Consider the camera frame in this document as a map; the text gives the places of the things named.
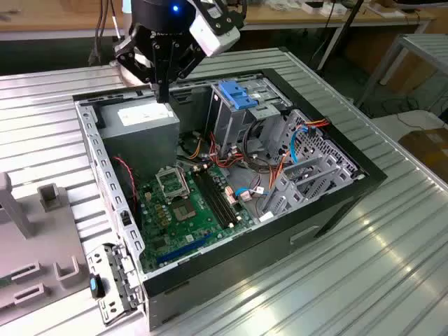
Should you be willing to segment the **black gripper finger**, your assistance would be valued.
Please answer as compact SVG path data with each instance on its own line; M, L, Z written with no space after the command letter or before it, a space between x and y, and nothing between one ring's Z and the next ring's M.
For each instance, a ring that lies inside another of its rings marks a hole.
M169 86L186 78L205 58L206 54L192 37L173 40L163 82L163 102L169 101Z
M143 84L149 84L158 103L164 102L164 69L158 61L160 45L147 34L135 34L116 44L114 56L119 65Z

